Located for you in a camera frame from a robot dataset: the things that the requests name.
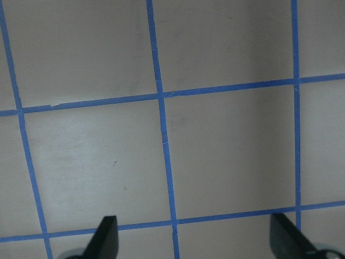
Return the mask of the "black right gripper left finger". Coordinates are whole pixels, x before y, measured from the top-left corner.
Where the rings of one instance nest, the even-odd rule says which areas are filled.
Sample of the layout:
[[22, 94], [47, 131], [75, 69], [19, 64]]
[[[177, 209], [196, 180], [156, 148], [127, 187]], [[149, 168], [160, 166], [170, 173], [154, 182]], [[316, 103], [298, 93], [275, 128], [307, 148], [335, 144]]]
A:
[[81, 258], [116, 259], [119, 251], [116, 216], [105, 216], [92, 236]]

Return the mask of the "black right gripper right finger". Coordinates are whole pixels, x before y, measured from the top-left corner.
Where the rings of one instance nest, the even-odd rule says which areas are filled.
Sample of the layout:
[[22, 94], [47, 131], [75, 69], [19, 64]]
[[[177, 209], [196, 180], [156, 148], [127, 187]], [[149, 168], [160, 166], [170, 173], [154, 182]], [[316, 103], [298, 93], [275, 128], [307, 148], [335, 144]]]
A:
[[317, 249], [283, 213], [270, 216], [270, 249], [279, 259], [317, 258]]

